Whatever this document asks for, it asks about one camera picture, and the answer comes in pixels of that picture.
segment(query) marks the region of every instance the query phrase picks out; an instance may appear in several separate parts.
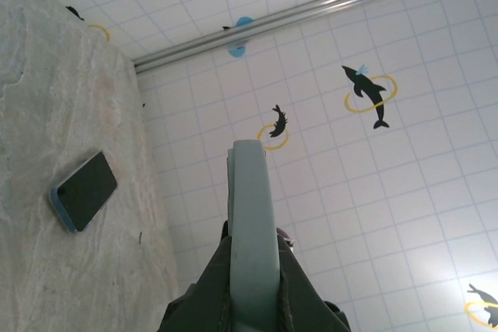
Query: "curtain rod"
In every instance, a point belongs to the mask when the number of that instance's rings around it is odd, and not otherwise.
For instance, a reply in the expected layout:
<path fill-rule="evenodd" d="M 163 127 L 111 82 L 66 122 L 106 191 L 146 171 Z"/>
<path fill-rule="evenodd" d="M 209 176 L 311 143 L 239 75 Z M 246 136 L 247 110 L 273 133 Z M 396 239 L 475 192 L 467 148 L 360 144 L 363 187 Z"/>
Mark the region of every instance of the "curtain rod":
<path fill-rule="evenodd" d="M 145 72 L 182 58 L 188 58 L 217 47 L 236 43 L 239 40 L 248 40 L 284 26 L 314 19 L 367 1 L 369 0 L 317 0 L 309 2 L 261 19 L 256 19 L 246 26 L 219 31 L 218 33 L 194 39 L 190 42 L 149 54 L 143 58 L 138 58 L 133 61 L 135 70 L 137 73 Z"/>

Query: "metal rail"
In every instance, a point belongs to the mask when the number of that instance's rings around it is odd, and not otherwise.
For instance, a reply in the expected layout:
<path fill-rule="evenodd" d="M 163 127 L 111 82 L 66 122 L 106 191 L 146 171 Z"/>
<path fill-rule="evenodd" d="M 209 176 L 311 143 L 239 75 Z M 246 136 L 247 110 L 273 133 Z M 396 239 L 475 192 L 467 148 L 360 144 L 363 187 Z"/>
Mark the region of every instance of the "metal rail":
<path fill-rule="evenodd" d="M 367 1 L 369 0 L 317 0 L 309 2 L 274 15 L 263 17 L 262 19 L 256 19 L 246 26 L 220 31 L 206 37 L 179 44 L 175 47 L 167 48 L 164 51 L 159 51 L 143 58 L 138 58 L 134 61 L 135 69 L 137 73 L 145 72 L 182 58 L 188 58 L 192 55 L 227 44 L 233 44 L 240 40 L 248 40 L 283 26 L 314 19 Z"/>

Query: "smartphone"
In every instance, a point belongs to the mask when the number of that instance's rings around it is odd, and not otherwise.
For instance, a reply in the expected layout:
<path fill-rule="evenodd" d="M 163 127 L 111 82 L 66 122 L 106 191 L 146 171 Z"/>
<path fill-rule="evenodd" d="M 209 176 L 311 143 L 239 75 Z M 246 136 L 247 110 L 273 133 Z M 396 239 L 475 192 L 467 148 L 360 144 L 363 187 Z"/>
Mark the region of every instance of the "smartphone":
<path fill-rule="evenodd" d="M 102 152 L 88 159 L 66 180 L 51 188 L 49 198 L 69 232 L 81 232 L 106 204 L 117 181 Z"/>

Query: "marble countertop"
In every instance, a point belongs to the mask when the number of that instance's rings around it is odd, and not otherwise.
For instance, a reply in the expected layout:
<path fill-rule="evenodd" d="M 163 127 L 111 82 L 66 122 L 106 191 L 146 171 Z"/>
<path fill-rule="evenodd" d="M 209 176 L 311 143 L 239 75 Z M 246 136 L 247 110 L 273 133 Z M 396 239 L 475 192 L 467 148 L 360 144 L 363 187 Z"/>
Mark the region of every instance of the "marble countertop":
<path fill-rule="evenodd" d="M 47 192 L 98 150 L 119 187 L 72 235 Z M 0 0 L 0 287 L 8 332 L 156 331 L 177 296 L 132 62 L 55 0 Z"/>

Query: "black phone screen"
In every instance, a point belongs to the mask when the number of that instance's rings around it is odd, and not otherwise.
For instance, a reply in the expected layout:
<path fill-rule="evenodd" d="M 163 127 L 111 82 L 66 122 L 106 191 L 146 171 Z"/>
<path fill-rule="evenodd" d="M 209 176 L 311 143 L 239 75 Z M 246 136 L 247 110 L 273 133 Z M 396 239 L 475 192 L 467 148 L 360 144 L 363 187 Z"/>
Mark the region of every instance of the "black phone screen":
<path fill-rule="evenodd" d="M 76 230 L 83 231 L 116 187 L 116 178 L 99 152 L 57 189 L 57 196 Z"/>

